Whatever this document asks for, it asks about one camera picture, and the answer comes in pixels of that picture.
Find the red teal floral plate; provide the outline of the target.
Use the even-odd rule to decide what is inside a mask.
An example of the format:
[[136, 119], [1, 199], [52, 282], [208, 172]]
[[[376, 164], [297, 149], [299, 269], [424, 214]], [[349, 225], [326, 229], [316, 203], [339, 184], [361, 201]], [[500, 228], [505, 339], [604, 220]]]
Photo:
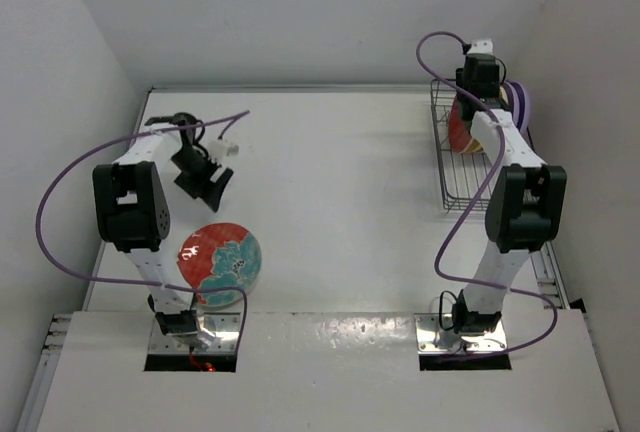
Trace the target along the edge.
[[193, 232], [177, 254], [184, 280], [199, 289], [238, 287], [248, 293], [262, 265], [258, 240], [235, 223], [215, 223]]
[[457, 99], [452, 103], [447, 127], [450, 149], [456, 153], [468, 153], [473, 144], [473, 138], [461, 119], [460, 104]]

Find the cream plate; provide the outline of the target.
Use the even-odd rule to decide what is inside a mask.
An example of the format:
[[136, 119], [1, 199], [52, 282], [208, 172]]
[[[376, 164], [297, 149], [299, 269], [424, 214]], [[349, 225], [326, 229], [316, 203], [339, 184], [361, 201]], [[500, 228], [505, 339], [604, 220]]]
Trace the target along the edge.
[[502, 103], [503, 108], [505, 110], [510, 110], [511, 109], [510, 100], [509, 100], [509, 94], [508, 94], [507, 89], [505, 88], [504, 85], [500, 86], [500, 100], [501, 100], [501, 103]]

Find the lavender plate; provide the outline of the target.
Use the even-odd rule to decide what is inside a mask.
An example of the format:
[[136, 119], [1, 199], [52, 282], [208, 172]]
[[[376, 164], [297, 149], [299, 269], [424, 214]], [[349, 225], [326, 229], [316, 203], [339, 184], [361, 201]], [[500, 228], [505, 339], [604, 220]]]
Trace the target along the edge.
[[528, 129], [528, 125], [532, 115], [532, 100], [527, 88], [520, 82], [517, 82], [519, 86], [519, 104], [520, 104], [520, 126], [521, 132], [525, 132]]
[[515, 88], [510, 81], [507, 81], [505, 83], [504, 88], [508, 96], [509, 104], [512, 106], [513, 119], [515, 122], [517, 122], [520, 117], [520, 97], [518, 94], [518, 89]]

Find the orange plate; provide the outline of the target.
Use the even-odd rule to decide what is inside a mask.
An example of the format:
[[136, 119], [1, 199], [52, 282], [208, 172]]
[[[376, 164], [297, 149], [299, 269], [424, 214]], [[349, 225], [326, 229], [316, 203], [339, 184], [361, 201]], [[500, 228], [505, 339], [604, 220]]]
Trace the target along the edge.
[[482, 153], [482, 152], [483, 152], [482, 144], [474, 138], [472, 138], [469, 141], [469, 143], [464, 149], [464, 153], [467, 153], [467, 154]]

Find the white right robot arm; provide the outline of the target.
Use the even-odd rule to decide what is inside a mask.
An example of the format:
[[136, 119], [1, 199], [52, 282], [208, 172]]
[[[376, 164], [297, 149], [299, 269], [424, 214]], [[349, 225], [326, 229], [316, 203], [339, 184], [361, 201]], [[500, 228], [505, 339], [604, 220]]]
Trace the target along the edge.
[[496, 176], [484, 219], [487, 246], [451, 312], [452, 332], [471, 336], [495, 330], [516, 275], [531, 253], [557, 236], [568, 177], [523, 138], [502, 100], [493, 55], [467, 52], [455, 83], [460, 118]]

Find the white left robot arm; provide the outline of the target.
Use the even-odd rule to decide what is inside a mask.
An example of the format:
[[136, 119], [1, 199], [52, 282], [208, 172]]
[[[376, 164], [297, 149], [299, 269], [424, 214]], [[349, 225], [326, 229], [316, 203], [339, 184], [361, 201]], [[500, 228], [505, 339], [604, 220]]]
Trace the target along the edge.
[[178, 189], [213, 212], [219, 209], [233, 176], [222, 160], [236, 155], [239, 147], [223, 137], [203, 146], [196, 131], [203, 125], [186, 112], [152, 117], [140, 129], [144, 135], [124, 155], [92, 172], [101, 238], [123, 253], [147, 283], [149, 307], [162, 334], [194, 348], [204, 346], [205, 332], [195, 294], [169, 287], [181, 273], [165, 244], [171, 216], [160, 171], [168, 164], [176, 166]]

